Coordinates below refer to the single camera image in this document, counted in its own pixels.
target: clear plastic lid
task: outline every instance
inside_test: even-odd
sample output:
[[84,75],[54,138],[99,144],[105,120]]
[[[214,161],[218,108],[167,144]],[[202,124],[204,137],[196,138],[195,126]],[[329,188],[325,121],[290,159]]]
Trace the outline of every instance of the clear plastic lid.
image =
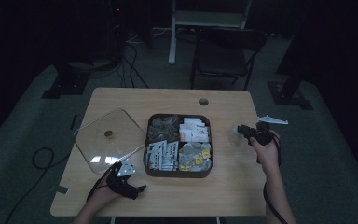
[[95,174],[145,146],[145,132],[124,109],[112,110],[83,125],[75,144]]

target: black tray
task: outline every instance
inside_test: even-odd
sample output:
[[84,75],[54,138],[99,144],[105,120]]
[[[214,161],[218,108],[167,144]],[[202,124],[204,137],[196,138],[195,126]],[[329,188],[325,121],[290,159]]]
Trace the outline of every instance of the black tray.
[[[157,119],[157,118],[165,119],[167,117],[172,117],[172,116],[177,116],[179,118],[179,120],[178,120],[179,124],[184,123],[184,118],[201,119],[202,122],[205,123],[205,127],[209,128],[208,133],[209,133],[209,144],[211,145],[211,151],[210,151],[211,166],[208,170],[205,170],[205,171],[180,171],[180,170],[163,171],[163,170],[153,170],[153,169],[148,168],[147,148],[148,148],[149,144],[157,142],[157,141],[152,141],[149,138],[148,134],[149,134],[150,126],[154,119]],[[177,126],[177,134],[179,136],[179,125]],[[183,146],[183,144],[186,143],[186,142],[180,142],[180,139],[178,141],[179,141],[179,148],[181,148]],[[145,166],[145,171],[148,175],[156,176],[156,177],[181,177],[181,178],[203,178],[203,177],[206,177],[211,172],[212,167],[213,167],[213,146],[212,146],[212,137],[211,137],[211,122],[207,118],[205,118],[201,115],[155,114],[155,115],[151,116],[148,121],[148,124],[147,124],[147,136],[145,139],[145,150],[144,150],[144,166]]]

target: table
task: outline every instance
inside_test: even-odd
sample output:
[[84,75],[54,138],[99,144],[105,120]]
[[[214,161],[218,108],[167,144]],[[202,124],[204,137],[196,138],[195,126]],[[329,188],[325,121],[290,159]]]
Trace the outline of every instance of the table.
[[172,0],[172,34],[168,63],[176,61],[176,25],[222,26],[244,29],[253,0],[247,0],[243,13],[205,12],[176,10],[176,0]]
[[[200,105],[199,99],[208,100]],[[158,113],[205,116],[211,122],[214,165],[205,178],[152,177],[145,173],[142,150],[131,163],[136,169],[129,183],[147,185],[136,200],[119,198],[98,216],[110,217],[228,217],[263,216],[266,181],[256,154],[244,138],[233,138],[232,128],[257,120],[247,91],[161,90],[97,88],[91,96],[82,124],[116,108],[124,108],[147,129],[148,119]],[[76,216],[100,176],[88,167],[74,146],[62,175],[50,212],[56,217]]]

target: black chair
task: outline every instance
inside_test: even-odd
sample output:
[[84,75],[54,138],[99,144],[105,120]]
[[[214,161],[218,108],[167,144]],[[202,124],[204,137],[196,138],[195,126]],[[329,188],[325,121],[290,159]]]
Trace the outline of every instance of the black chair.
[[234,28],[205,28],[197,36],[191,89],[196,76],[230,77],[234,84],[238,78],[247,76],[246,91],[255,63],[256,54],[267,42],[267,36],[257,30]]

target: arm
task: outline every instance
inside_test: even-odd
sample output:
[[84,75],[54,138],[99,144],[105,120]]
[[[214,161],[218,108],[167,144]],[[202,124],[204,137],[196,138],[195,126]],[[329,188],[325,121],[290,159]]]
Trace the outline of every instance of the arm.
[[[100,186],[106,185],[106,177]],[[113,192],[109,187],[96,189],[89,200],[77,214],[74,224],[90,224],[95,215],[120,195]]]
[[[277,142],[279,141],[279,135],[276,135]],[[284,190],[281,170],[278,163],[278,149],[275,146],[274,141],[271,141],[265,146],[260,145],[254,138],[251,138],[252,146],[255,148],[258,159],[262,164],[263,171],[267,178],[267,195],[273,207],[278,213],[286,220],[287,223],[296,223],[296,218],[293,215],[289,201],[286,197]],[[281,223],[279,219],[275,217],[270,208],[266,205],[266,218],[267,223]]]

